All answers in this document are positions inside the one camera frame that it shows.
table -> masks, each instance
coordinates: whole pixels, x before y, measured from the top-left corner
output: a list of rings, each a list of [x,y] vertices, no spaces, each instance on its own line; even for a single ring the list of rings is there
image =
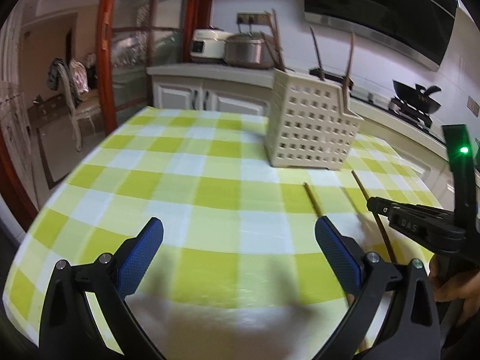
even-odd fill
[[[302,186],[343,235],[388,260],[351,169],[371,196],[438,206],[383,140],[358,135],[344,168],[275,169],[267,119],[147,107],[93,150],[46,203],[20,246],[3,301],[38,343],[41,309],[57,260],[90,263],[114,253],[155,216],[165,237],[137,292],[126,298],[169,359],[309,359],[347,310],[315,238]],[[400,263],[431,253],[387,227]],[[119,350],[98,304],[109,347]],[[388,297],[369,330],[372,342]]]

screw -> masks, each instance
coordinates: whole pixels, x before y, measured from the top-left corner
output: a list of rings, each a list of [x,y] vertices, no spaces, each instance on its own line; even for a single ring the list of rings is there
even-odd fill
[[[371,263],[377,263],[378,261],[380,261],[380,256],[375,253],[374,251],[371,251],[369,253],[367,253],[367,260],[370,261]]]
[[[412,260],[412,265],[417,269],[422,269],[423,268],[423,262],[421,262],[419,259],[413,259]]]
[[[108,264],[111,259],[112,255],[110,253],[104,253],[98,257],[98,261],[100,261],[101,264]]]
[[[63,268],[65,268],[67,266],[67,262],[64,260],[64,259],[61,259],[60,261],[58,261],[56,264],[55,264],[55,267],[57,269],[60,269],[62,270]]]

wok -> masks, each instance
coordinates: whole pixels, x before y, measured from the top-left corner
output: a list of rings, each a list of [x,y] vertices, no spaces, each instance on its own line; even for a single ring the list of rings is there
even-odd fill
[[[433,93],[442,91],[436,85],[426,89],[425,87],[417,84],[415,88],[412,88],[408,85],[402,84],[401,82],[393,81],[393,86],[395,93],[400,100],[403,100],[424,114],[433,114],[441,107],[439,103],[430,97],[430,95]]]

white rice cooker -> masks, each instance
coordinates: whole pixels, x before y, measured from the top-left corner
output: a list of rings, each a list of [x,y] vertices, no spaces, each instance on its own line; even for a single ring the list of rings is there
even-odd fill
[[[232,35],[230,32],[214,27],[195,30],[190,45],[192,61],[222,63],[225,54],[225,40]]]

beige plastic basket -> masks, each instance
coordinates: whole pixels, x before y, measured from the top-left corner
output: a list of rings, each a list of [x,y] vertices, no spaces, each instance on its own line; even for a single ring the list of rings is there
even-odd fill
[[[363,119],[342,87],[275,70],[265,147],[273,167],[342,167]]]

